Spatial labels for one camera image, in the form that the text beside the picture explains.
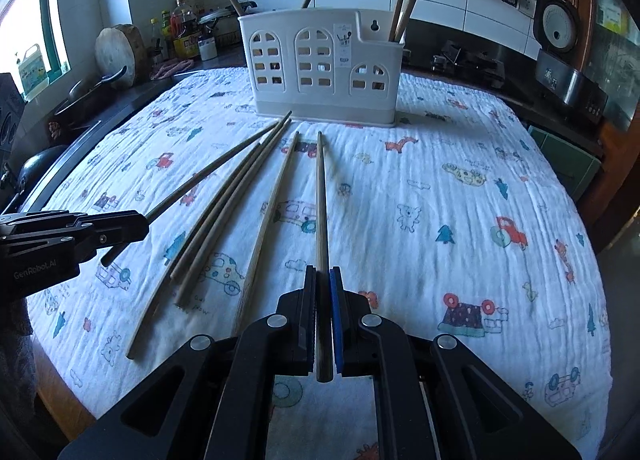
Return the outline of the dark wooden chopstick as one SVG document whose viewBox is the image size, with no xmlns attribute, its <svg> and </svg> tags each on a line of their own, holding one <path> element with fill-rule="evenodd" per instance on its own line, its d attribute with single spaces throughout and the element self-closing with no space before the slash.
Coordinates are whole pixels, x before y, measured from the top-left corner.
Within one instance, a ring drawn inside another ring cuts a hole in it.
<svg viewBox="0 0 640 460">
<path fill-rule="evenodd" d="M 210 162 L 208 165 L 206 165 L 205 168 L 202 168 L 201 171 L 195 173 L 186 182 L 184 182 L 176 190 L 174 190 L 169 196 L 163 198 L 163 200 L 157 206 L 154 206 L 154 208 L 148 214 L 145 214 L 145 219 L 148 222 L 148 225 L 151 226 L 153 222 L 155 222 L 162 214 L 164 214 L 184 194 L 186 194 L 194 186 L 201 183 L 202 180 L 205 180 L 210 174 L 218 170 L 218 168 L 230 161 L 246 147 L 250 146 L 253 142 L 257 142 L 258 139 L 261 139 L 265 134 L 273 132 L 276 128 L 280 128 L 284 121 L 285 119 L 282 119 L 278 122 L 273 122 L 262 130 L 256 132 L 255 134 L 250 135 L 249 138 L 244 139 L 242 142 L 239 142 L 237 145 L 233 146 L 220 157 L 213 160 L 213 162 Z"/>
</svg>

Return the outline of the white cartoon-print cloth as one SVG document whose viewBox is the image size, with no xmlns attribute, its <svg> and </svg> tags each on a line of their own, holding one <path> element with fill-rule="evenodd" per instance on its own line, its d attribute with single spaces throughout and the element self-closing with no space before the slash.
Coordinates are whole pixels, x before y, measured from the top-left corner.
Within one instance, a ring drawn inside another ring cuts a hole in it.
<svg viewBox="0 0 640 460">
<path fill-rule="evenodd" d="M 170 261 L 232 171 L 194 186 L 113 264 L 33 295 L 35 336 L 80 402 L 104 414 L 194 334 L 217 340 L 272 313 L 316 260 L 317 136 L 329 256 L 344 287 L 405 332 L 450 333 L 579 451 L 599 450 L 612 386 L 608 313 L 576 206 L 501 100 L 402 76 L 388 128 L 295 122 L 274 145 L 186 306 Z"/>
</svg>

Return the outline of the pink cloth rag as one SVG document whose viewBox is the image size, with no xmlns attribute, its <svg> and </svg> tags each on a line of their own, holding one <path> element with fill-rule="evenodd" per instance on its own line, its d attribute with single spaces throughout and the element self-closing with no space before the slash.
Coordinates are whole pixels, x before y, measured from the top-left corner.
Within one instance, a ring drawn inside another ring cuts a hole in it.
<svg viewBox="0 0 640 460">
<path fill-rule="evenodd" d="M 191 69 L 193 66 L 194 61 L 192 59 L 171 59 L 154 67 L 150 73 L 150 80 L 159 81 L 168 79 L 177 73 Z"/>
</svg>

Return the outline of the round wooden cutting board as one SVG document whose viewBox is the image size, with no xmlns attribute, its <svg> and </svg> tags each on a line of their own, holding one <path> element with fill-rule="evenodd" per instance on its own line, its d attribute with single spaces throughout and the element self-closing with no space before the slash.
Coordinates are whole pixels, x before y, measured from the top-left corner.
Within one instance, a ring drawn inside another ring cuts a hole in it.
<svg viewBox="0 0 640 460">
<path fill-rule="evenodd" d="M 116 88 L 142 84 L 149 73 L 149 61 L 140 30 L 134 24 L 116 24 L 104 28 L 94 42 L 94 56 L 102 76 L 126 68 L 114 83 Z"/>
</svg>

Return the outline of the green-capped oil bottle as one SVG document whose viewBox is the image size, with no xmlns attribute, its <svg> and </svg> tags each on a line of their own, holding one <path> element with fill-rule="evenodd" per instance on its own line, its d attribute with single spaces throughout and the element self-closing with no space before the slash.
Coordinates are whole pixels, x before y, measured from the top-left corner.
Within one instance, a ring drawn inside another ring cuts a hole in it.
<svg viewBox="0 0 640 460">
<path fill-rule="evenodd" d="M 171 13 L 164 9 L 162 11 L 162 27 L 160 28 L 162 34 L 166 58 L 172 59 L 175 57 L 174 36 L 172 35 L 171 27 Z"/>
</svg>

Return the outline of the small white jar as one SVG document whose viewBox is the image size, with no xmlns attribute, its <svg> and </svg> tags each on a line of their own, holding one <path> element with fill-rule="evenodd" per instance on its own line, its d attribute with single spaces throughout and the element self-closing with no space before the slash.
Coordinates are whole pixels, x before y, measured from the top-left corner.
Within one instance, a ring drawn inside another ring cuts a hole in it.
<svg viewBox="0 0 640 460">
<path fill-rule="evenodd" d="M 213 35 L 201 35 L 198 38 L 198 52 L 202 61 L 208 61 L 216 58 L 217 45 Z"/>
</svg>

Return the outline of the pressure cooker pot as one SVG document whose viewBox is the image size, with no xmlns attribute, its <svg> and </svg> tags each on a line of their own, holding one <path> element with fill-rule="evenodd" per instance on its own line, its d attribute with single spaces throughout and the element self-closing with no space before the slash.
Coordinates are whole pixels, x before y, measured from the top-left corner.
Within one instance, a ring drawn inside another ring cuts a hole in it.
<svg viewBox="0 0 640 460">
<path fill-rule="evenodd" d="M 238 14 L 232 6 L 226 6 L 210 10 L 201 16 L 198 25 L 203 33 L 212 34 L 216 38 L 225 35 L 235 35 L 239 32 L 240 25 Z"/>
</svg>

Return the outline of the white plastic utensil holder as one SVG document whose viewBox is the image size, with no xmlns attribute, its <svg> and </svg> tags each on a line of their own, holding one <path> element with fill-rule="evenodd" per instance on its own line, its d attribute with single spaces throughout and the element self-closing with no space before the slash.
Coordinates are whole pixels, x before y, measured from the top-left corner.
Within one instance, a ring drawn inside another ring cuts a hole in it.
<svg viewBox="0 0 640 460">
<path fill-rule="evenodd" d="M 256 110 L 300 120 L 395 122 L 404 46 L 392 14 L 352 8 L 282 9 L 239 19 Z"/>
</svg>

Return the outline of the black gas stove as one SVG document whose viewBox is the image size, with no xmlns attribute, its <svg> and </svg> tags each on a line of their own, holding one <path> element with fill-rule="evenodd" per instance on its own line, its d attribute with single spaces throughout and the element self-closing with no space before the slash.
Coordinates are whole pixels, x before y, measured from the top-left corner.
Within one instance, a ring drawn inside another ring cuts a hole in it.
<svg viewBox="0 0 640 460">
<path fill-rule="evenodd" d="M 430 56 L 410 55 L 406 65 L 414 70 L 446 76 L 477 86 L 500 88 L 506 82 L 502 61 L 489 58 L 482 52 L 467 50 L 454 41 L 446 41 Z"/>
</svg>

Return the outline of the black rice cooker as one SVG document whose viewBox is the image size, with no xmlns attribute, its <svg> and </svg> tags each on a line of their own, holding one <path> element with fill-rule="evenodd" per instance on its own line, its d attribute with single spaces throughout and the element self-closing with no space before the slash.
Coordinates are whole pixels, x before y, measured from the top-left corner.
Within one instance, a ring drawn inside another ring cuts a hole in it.
<svg viewBox="0 0 640 460">
<path fill-rule="evenodd" d="M 533 32 L 540 45 L 536 81 L 565 109 L 600 124 L 608 96 L 574 65 L 580 41 L 577 9 L 567 0 L 536 0 Z"/>
</svg>

